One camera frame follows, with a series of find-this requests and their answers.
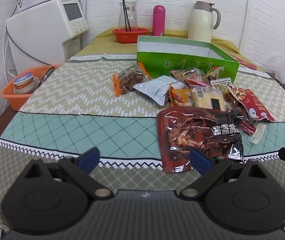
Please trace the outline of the red nut snack bag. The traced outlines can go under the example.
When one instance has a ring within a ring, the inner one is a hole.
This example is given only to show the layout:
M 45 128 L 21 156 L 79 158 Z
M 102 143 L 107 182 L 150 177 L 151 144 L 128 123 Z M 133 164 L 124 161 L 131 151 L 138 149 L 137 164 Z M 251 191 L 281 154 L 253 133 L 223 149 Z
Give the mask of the red nut snack bag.
M 236 99 L 238 103 L 246 110 L 248 116 L 253 120 L 267 120 L 275 122 L 275 119 L 258 97 L 250 90 L 235 87 L 231 84 L 227 84 L 229 92 Z

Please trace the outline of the red envelope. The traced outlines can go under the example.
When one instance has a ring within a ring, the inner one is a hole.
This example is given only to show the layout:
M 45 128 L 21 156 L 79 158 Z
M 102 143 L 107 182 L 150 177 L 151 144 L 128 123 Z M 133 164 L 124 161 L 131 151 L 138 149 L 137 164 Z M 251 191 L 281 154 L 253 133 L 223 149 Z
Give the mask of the red envelope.
M 252 70 L 264 72 L 264 70 L 261 67 L 257 66 L 251 60 L 247 59 L 246 57 L 242 56 L 241 54 L 230 52 L 229 55 L 231 57 L 233 57 L 236 61 L 238 61 L 243 67 L 247 67 L 247 68 L 250 68 Z

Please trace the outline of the black straws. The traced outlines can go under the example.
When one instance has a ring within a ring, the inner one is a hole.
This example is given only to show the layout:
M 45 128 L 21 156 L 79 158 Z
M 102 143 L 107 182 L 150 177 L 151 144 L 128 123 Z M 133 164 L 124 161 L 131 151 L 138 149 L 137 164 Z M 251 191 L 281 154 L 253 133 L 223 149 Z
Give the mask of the black straws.
M 128 12 L 127 12 L 125 0 L 122 0 L 122 7 L 123 7 L 123 14 L 124 14 L 126 31 L 131 31 L 131 26 L 130 26 L 130 22 L 129 22 L 129 17 L 128 17 Z

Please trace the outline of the white foil snack bag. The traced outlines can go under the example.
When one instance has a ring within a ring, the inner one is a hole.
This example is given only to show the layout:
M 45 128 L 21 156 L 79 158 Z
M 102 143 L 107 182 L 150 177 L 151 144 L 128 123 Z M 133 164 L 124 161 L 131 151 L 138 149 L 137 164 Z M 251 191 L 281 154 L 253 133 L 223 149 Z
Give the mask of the white foil snack bag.
M 155 101 L 158 105 L 164 106 L 166 103 L 166 94 L 169 90 L 169 86 L 174 84 L 178 87 L 184 87 L 185 84 L 176 80 L 170 76 L 160 76 L 150 81 L 146 81 L 143 83 L 137 83 L 133 86 L 135 90 L 141 92 L 142 94 L 147 95 L 153 101 Z

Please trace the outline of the red sausage sticks pack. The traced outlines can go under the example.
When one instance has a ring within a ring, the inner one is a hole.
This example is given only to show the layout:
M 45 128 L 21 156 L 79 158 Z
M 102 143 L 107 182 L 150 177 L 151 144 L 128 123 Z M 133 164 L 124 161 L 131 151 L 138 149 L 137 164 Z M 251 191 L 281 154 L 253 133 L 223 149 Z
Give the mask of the red sausage sticks pack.
M 239 128 L 249 136 L 253 136 L 257 128 L 248 121 L 242 120 Z

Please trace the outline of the dark red meat snack bag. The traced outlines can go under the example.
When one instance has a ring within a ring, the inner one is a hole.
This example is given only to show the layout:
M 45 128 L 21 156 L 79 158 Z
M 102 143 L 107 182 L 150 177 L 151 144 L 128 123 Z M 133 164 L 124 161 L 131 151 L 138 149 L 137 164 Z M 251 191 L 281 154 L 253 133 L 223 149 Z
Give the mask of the dark red meat snack bag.
M 241 162 L 242 120 L 243 111 L 238 107 L 223 112 L 176 106 L 159 112 L 157 131 L 163 171 L 173 174 L 191 170 L 192 150 L 210 158 L 223 156 Z

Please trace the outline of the red plastic basket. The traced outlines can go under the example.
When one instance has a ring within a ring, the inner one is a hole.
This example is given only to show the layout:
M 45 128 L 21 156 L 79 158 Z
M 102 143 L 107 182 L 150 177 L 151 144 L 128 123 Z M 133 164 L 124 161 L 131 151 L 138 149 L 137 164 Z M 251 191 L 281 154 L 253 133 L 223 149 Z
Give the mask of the red plastic basket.
M 122 44 L 136 43 L 138 36 L 144 36 L 149 32 L 146 28 L 133 28 L 131 31 L 126 31 L 125 28 L 113 29 L 112 33 L 115 35 L 116 40 Z

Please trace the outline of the orange yellow snack packet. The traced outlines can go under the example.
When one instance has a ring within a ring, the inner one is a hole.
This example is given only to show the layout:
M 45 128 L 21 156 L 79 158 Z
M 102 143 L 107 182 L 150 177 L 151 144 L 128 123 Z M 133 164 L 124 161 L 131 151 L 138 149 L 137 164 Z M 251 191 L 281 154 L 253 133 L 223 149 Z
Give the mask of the orange yellow snack packet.
M 189 88 L 174 88 L 169 85 L 169 95 L 171 100 L 171 106 L 195 106 L 195 102 L 191 95 L 191 90 Z

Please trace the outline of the clear cracker pack black label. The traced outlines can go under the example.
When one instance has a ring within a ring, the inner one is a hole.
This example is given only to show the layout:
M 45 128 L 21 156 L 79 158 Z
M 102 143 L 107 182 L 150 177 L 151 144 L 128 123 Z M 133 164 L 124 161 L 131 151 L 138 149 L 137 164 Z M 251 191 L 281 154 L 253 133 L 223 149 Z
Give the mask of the clear cracker pack black label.
M 226 111 L 223 94 L 214 87 L 191 86 L 191 95 L 196 107 Z

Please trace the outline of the orange plastic basin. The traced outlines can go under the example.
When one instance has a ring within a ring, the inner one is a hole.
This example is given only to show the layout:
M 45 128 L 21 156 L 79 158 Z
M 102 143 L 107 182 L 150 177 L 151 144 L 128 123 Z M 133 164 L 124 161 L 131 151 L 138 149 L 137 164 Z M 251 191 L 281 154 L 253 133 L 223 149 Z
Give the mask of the orange plastic basin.
M 61 65 L 58 64 L 30 68 L 10 81 L 1 90 L 0 96 L 6 99 L 15 111 L 18 111 L 38 88 L 39 83 L 47 72 L 51 72 L 51 69 L 56 69 L 60 66 Z

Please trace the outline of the stacked bowls in basin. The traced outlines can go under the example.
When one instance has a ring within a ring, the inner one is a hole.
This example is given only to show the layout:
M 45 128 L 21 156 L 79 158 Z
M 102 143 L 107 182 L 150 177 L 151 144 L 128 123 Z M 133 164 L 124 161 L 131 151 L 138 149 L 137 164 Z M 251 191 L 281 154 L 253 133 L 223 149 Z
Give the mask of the stacked bowls in basin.
M 25 72 L 15 78 L 13 85 L 13 94 L 15 95 L 32 94 L 39 85 L 39 79 L 31 72 Z

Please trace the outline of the patterned tablecloth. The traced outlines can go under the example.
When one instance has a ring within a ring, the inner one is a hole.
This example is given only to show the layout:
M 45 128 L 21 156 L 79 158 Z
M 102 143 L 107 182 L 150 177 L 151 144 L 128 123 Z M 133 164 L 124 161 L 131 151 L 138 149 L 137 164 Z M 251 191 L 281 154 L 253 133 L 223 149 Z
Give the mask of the patterned tablecloth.
M 101 160 L 90 175 L 113 191 L 176 190 L 198 178 L 196 170 L 163 172 L 157 136 L 159 106 L 144 94 L 115 96 L 112 74 L 135 63 L 136 44 L 120 44 L 106 30 L 33 94 L 0 135 L 0 226 L 8 231 L 1 201 L 32 159 L 56 162 L 97 147 Z M 285 189 L 285 90 L 271 78 L 238 73 L 235 86 L 250 89 L 275 118 L 262 140 L 242 133 L 244 157 L 258 155 Z

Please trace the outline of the cream thermal carafe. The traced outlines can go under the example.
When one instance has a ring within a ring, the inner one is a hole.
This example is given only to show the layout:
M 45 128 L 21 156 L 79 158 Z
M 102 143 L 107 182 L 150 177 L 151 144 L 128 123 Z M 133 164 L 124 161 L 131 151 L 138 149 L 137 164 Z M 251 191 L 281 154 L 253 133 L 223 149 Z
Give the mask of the cream thermal carafe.
M 214 3 L 197 1 L 191 13 L 188 39 L 210 43 L 213 31 L 221 22 L 221 12 L 214 8 Z

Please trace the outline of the pink-edged mixed nut bag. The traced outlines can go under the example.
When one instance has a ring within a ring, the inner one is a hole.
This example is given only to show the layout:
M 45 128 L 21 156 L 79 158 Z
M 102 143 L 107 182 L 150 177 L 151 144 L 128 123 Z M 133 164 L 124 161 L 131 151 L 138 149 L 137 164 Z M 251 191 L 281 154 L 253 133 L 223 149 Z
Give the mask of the pink-edged mixed nut bag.
M 175 79 L 188 86 L 210 86 L 209 80 L 206 78 L 204 72 L 197 68 L 172 70 L 170 73 Z

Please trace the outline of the orange-edged brown snack bag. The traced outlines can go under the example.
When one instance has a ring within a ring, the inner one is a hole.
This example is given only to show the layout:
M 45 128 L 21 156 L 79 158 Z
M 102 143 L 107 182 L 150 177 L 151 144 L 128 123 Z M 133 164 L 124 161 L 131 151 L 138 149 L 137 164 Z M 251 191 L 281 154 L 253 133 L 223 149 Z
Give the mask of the orange-edged brown snack bag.
M 118 74 L 112 75 L 115 95 L 120 96 L 122 94 L 127 94 L 134 90 L 134 86 L 138 83 L 144 83 L 152 78 L 146 71 L 142 62 L 134 64 Z

